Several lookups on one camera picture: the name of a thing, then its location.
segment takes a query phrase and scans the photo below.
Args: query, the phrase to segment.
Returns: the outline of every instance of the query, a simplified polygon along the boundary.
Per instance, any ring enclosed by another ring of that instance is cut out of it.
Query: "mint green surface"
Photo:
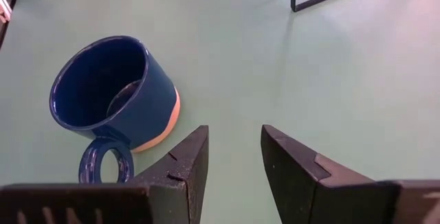
[[[135,156],[137,172],[210,126],[202,223],[280,223],[262,124],[374,179],[438,179],[439,21],[439,0],[329,0],[297,14],[289,0],[18,0],[0,51],[0,184],[77,182],[89,140],[53,121],[50,87],[114,34],[143,41],[181,96],[175,130]]]

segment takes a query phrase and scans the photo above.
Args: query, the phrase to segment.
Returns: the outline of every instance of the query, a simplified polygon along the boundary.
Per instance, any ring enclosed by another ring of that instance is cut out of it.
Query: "mug base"
[[[158,145],[161,141],[163,141],[165,139],[165,137],[167,137],[171,133],[174,126],[176,125],[176,122],[177,122],[177,119],[178,119],[179,113],[180,113],[179,92],[177,91],[176,88],[174,88],[174,90],[176,91],[176,104],[174,105],[173,111],[171,112],[170,120],[168,121],[168,124],[166,125],[164,132],[162,132],[157,137],[145,142],[143,145],[132,149],[131,152],[138,153],[138,152],[142,152],[143,150],[152,148],[152,147]]]

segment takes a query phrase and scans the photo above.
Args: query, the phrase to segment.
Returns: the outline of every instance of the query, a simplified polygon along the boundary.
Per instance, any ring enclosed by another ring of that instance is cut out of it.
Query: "mug rim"
[[[116,39],[123,39],[123,40],[128,40],[131,41],[132,43],[135,43],[137,46],[140,46],[142,48],[142,52],[144,54],[144,60],[145,60],[145,68],[144,68],[144,73],[142,74],[142,79],[141,79],[141,83],[140,86],[136,89],[136,91],[134,92],[134,94],[129,98],[129,100],[127,100],[127,102],[125,102],[125,104],[119,108],[118,111],[116,111],[114,114],[112,114],[109,117],[106,117],[105,119],[95,123],[95,124],[90,124],[90,125],[86,125],[86,126],[74,126],[71,124],[68,124],[64,121],[62,121],[60,119],[60,117],[58,116],[58,114],[56,113],[56,110],[54,108],[54,95],[56,93],[56,89],[59,86],[61,80],[63,79],[64,74],[66,73],[66,71],[70,68],[70,66],[76,61],[78,60],[78,58],[87,50],[91,49],[92,47],[98,45],[98,44],[102,44],[102,43],[106,43],[109,41],[113,41]],[[89,44],[88,46],[82,48],[79,52],[77,52],[74,56],[72,56],[72,58],[70,58],[67,63],[63,66],[63,68],[59,71],[59,73],[57,74],[54,84],[52,85],[52,88],[50,89],[50,97],[49,97],[49,107],[50,107],[50,113],[52,114],[52,117],[55,119],[55,121],[60,124],[62,127],[67,128],[69,130],[73,130],[73,131],[84,131],[84,130],[90,130],[99,126],[102,126],[103,124],[106,124],[110,121],[112,121],[112,119],[114,119],[121,111],[123,111],[124,109],[126,109],[126,107],[130,104],[130,102],[133,101],[133,99],[138,95],[141,86],[144,84],[145,78],[146,78],[146,74],[149,68],[149,59],[150,59],[150,53],[147,50],[147,48],[144,46],[144,44],[136,39],[133,38],[132,36],[126,36],[126,35],[116,35],[116,36],[108,36],[105,38],[101,38],[91,44]]]

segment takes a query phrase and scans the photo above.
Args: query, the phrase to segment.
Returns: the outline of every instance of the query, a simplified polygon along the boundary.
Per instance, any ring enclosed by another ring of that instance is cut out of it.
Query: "mug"
[[[111,36],[67,62],[52,86],[49,108],[62,127],[93,139],[80,161],[80,183],[101,183],[108,150],[118,160],[118,182],[126,182],[134,175],[130,150],[150,148],[171,132],[180,99],[139,40]]]

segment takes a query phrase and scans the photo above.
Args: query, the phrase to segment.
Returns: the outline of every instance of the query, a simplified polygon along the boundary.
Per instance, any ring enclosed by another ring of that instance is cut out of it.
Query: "green table surface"
[[[89,43],[145,43],[181,96],[150,166],[210,128],[202,223],[280,223],[260,149],[272,124],[373,179],[439,178],[440,0],[18,0],[0,51],[0,184],[77,182],[89,140],[49,112],[60,68]],[[106,156],[103,177],[116,178]]]

